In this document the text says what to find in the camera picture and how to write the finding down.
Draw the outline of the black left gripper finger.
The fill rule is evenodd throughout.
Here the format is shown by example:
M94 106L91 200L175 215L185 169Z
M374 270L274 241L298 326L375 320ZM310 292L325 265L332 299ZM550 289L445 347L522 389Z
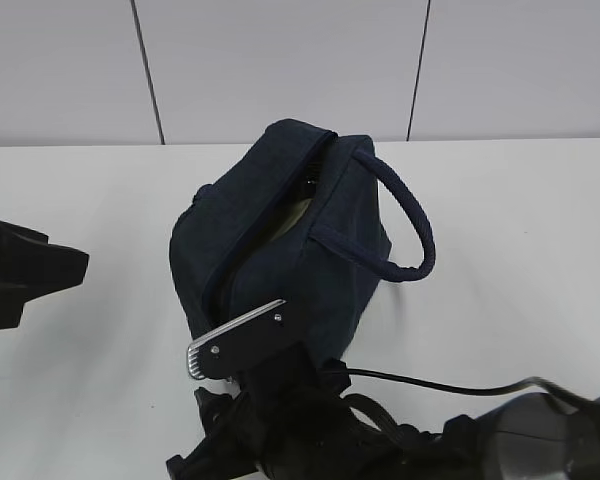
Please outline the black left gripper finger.
M89 255L0 220L0 330L19 326L25 305L83 283Z

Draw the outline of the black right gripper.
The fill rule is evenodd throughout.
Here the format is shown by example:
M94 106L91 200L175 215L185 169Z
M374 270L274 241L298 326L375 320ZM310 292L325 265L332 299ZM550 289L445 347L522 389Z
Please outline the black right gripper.
M447 479L450 438L399 424L370 397L348 393L351 370L316 368L295 344L249 365L226 366L237 396L194 396L205 437L166 463L172 479Z

